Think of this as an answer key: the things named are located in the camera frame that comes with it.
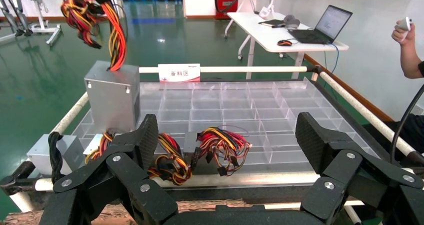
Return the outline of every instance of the person's hand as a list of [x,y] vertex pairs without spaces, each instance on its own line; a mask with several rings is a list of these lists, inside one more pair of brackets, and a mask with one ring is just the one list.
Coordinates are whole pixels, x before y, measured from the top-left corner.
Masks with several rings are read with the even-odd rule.
[[406,33],[406,30],[401,29],[398,27],[398,25],[394,26],[394,30],[391,33],[391,37],[398,42],[401,46],[406,45],[409,43],[414,43],[415,41],[415,24],[411,23],[411,31],[408,32],[408,35],[406,35],[405,40],[401,41],[404,38],[404,33]]

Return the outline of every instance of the wire harness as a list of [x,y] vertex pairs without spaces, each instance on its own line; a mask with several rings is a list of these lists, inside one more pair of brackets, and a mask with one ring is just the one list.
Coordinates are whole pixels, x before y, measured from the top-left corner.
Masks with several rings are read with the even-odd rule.
[[218,127],[209,127],[200,133],[197,138],[201,141],[200,157],[206,155],[206,161],[215,160],[220,176],[231,176],[239,170],[246,161],[252,144],[240,134],[223,130]]
[[77,30],[78,37],[92,48],[100,49],[101,37],[99,22],[104,15],[110,23],[108,40],[111,57],[109,69],[115,72],[121,68],[127,56],[127,38],[121,26],[116,8],[122,9],[112,0],[98,4],[95,0],[63,0],[60,10],[71,28]]
[[160,177],[180,186],[192,177],[192,168],[184,161],[180,145],[170,135],[160,133],[158,137],[160,146],[166,154],[159,155],[155,165],[148,169],[150,178]]
[[98,145],[97,149],[94,149],[91,151],[86,157],[85,157],[85,164],[88,164],[90,161],[94,161],[97,158],[101,157],[103,153],[106,151],[106,149],[111,144],[112,140],[114,140],[114,135],[104,132],[103,136],[100,139],[100,144]]

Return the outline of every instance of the green floor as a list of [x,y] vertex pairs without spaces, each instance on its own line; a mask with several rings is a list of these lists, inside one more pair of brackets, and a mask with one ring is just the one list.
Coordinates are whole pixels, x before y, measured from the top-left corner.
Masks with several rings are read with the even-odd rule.
[[[233,25],[228,39],[224,39],[227,21],[187,20],[183,18],[182,3],[173,1],[128,2],[125,11],[128,17],[126,64],[141,67],[174,63],[247,65],[248,46],[243,51],[245,59],[237,59],[237,51],[246,34]],[[107,41],[108,25],[101,27],[103,41]],[[100,50],[89,48],[67,24],[62,24],[62,30],[63,33],[51,48],[45,43],[47,35],[19,37],[0,44],[0,178],[10,175],[27,159],[26,152],[31,146],[42,134],[48,134],[85,92],[83,77],[95,61],[110,59],[106,47]],[[0,37],[9,33],[9,28],[3,28]],[[278,54],[266,52],[258,44],[255,47],[254,66],[293,64],[290,58],[281,59]],[[209,73],[208,76],[234,80],[245,78],[242,73],[227,73],[225,76]],[[252,75],[252,78],[269,79],[289,77],[290,74],[282,73]],[[157,79],[158,76],[142,78]],[[361,123],[364,122],[351,107],[346,108]],[[68,134],[76,125],[77,122],[72,124]],[[14,203],[0,191],[0,220],[8,213],[17,211]]]

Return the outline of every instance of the black keyboard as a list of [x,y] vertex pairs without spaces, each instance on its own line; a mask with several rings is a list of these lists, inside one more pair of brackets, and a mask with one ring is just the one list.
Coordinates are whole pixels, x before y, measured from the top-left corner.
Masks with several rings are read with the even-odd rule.
[[299,42],[305,44],[327,44],[328,38],[321,36],[314,30],[288,30],[288,32]]

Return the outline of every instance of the red machine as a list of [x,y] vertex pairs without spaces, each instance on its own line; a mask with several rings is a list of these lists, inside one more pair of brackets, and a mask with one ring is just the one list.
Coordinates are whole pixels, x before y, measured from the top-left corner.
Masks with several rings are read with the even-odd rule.
[[[228,7],[233,0],[217,0],[217,1],[218,1],[218,8],[220,10],[223,10],[226,7]],[[239,1],[235,1],[235,3],[231,6],[231,8],[224,13],[216,11],[215,19],[217,20],[230,19],[227,13],[237,12],[238,3]]]

